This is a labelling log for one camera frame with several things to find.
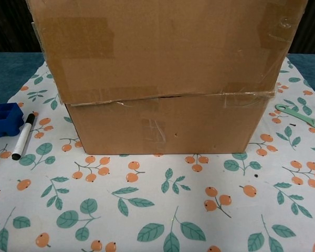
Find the green brush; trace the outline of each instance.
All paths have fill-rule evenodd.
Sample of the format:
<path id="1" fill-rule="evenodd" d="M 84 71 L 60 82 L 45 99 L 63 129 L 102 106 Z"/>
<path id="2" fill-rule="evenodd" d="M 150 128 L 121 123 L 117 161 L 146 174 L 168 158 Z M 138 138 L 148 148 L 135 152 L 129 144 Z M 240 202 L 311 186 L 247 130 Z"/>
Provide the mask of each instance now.
<path id="1" fill-rule="evenodd" d="M 306 117 L 303 114 L 299 114 L 298 112 L 295 112 L 294 110 L 290 109 L 288 106 L 286 105 L 282 105 L 282 104 L 276 104 L 275 108 L 283 113 L 286 114 L 290 114 L 291 116 L 294 116 L 296 118 L 299 118 L 300 120 L 308 123 L 309 125 L 311 125 L 312 127 L 315 128 L 315 119 L 310 118 L 310 117 Z"/>

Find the blue container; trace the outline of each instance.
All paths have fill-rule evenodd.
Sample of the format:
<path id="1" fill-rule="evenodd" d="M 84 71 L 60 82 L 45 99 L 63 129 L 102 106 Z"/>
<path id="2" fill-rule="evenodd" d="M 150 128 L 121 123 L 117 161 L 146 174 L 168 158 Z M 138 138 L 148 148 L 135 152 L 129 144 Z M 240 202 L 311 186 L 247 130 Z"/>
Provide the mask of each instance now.
<path id="1" fill-rule="evenodd" d="M 0 137 L 14 136 L 20 133 L 24 124 L 23 113 L 17 103 L 0 104 Z"/>

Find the dark background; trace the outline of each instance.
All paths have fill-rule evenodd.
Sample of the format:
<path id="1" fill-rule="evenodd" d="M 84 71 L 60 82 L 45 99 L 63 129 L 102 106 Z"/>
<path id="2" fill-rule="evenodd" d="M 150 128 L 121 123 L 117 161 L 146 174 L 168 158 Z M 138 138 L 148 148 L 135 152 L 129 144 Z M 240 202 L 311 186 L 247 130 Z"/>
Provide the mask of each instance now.
<path id="1" fill-rule="evenodd" d="M 0 0 L 0 51 L 41 51 L 31 26 L 33 20 L 25 1 Z M 315 0 L 309 0 L 289 52 L 315 54 Z"/>

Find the tablecloth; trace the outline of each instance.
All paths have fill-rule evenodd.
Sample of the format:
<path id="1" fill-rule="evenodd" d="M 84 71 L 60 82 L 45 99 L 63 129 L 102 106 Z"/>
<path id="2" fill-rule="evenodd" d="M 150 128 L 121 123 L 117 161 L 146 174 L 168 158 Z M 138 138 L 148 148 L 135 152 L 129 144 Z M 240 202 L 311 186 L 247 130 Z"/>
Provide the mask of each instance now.
<path id="1" fill-rule="evenodd" d="M 245 153 L 89 156 L 44 64 L 9 100 L 26 153 L 0 138 L 0 251 L 315 251 L 315 129 L 274 108 L 315 92 L 288 59 L 277 91 Z"/>

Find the green handle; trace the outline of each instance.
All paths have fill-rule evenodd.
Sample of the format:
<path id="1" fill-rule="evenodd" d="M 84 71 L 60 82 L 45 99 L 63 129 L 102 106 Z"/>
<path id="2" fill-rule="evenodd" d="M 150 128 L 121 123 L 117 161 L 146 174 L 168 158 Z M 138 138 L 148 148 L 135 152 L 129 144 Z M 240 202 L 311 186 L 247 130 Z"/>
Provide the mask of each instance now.
<path id="1" fill-rule="evenodd" d="M 313 124 L 314 121 L 310 117 L 306 117 L 303 114 L 299 114 L 298 112 L 295 112 L 294 110 L 290 109 L 288 106 L 283 104 L 276 104 L 275 108 L 283 113 L 290 114 L 291 116 L 294 116 L 296 118 L 301 119 L 302 121 L 305 121 L 308 124 Z"/>

